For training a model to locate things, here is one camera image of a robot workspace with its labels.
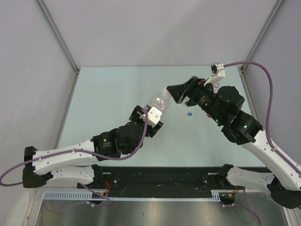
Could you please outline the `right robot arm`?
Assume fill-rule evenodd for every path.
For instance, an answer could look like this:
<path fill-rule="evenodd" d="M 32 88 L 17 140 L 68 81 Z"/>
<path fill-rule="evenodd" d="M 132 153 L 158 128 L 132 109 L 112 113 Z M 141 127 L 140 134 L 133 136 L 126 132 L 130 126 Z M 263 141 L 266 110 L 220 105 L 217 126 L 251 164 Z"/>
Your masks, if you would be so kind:
<path fill-rule="evenodd" d="M 230 142 L 251 152 L 270 171 L 259 173 L 225 164 L 218 172 L 220 188 L 243 186 L 270 195 L 285 208 L 301 206 L 300 168 L 283 151 L 272 147 L 263 126 L 241 110 L 245 99 L 234 86 L 222 86 L 214 93 L 212 85 L 193 76 L 183 84 L 167 86 L 166 90 L 177 104 L 199 106 L 222 127 L 221 132 Z"/>

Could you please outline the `square bottle white cap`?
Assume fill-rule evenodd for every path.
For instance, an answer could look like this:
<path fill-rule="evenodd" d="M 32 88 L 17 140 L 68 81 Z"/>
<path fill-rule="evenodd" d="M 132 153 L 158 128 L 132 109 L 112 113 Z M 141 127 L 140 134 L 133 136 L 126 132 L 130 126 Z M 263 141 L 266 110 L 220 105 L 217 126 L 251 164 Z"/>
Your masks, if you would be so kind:
<path fill-rule="evenodd" d="M 155 107 L 163 114 L 167 112 L 170 107 L 172 96 L 168 92 L 167 88 L 164 88 L 161 92 L 155 93 L 148 101 L 147 105 L 152 108 Z"/>

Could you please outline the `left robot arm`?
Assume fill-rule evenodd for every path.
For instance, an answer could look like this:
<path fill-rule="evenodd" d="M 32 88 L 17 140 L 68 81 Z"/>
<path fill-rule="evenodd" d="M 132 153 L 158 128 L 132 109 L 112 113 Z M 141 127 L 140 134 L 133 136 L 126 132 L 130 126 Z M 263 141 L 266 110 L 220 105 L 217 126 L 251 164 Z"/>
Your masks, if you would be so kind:
<path fill-rule="evenodd" d="M 22 182 L 25 188 L 38 188 L 49 182 L 69 182 L 99 188 L 104 177 L 96 161 L 121 161 L 130 158 L 162 127 L 163 111 L 158 107 L 136 106 L 129 122 L 103 132 L 82 143 L 53 150 L 24 150 L 25 167 Z"/>

